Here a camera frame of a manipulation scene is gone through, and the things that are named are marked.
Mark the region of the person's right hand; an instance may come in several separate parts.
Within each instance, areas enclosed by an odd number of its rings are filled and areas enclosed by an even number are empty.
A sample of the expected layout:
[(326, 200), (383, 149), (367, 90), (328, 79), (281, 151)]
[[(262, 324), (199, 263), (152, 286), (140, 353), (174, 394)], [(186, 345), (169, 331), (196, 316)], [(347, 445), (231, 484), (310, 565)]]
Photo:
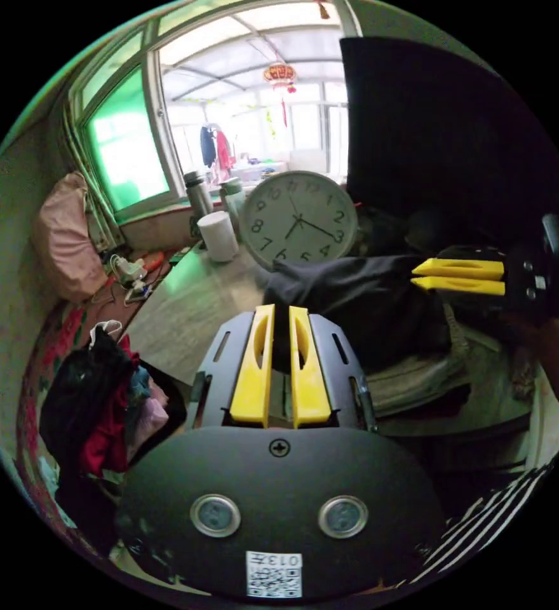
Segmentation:
[(533, 349), (541, 349), (559, 339), (559, 320), (555, 318), (535, 322), (515, 313), (501, 313), (500, 319)]

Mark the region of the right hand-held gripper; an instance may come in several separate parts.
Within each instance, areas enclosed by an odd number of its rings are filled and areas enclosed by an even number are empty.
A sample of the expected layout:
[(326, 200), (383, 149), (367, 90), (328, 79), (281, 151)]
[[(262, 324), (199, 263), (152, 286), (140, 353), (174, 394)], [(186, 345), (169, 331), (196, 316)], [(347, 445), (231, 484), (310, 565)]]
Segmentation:
[(548, 266), (537, 247), (454, 245), (412, 270), (411, 283), (440, 294), (462, 314), (547, 318)]

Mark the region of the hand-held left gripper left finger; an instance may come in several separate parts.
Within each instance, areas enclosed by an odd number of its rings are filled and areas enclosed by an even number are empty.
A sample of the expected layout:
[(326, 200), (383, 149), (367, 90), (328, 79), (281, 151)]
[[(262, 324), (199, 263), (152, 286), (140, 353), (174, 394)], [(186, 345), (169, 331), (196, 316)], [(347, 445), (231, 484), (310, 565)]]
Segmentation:
[(275, 305), (256, 308), (229, 410), (238, 424), (269, 426), (274, 321)]

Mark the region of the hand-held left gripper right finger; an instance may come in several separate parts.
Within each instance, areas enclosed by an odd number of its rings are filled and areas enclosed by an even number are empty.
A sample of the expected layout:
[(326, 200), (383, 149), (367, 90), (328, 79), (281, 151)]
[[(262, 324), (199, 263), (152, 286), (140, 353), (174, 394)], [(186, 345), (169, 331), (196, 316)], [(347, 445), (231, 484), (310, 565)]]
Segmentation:
[(306, 308), (288, 309), (294, 428), (326, 424), (332, 410)]

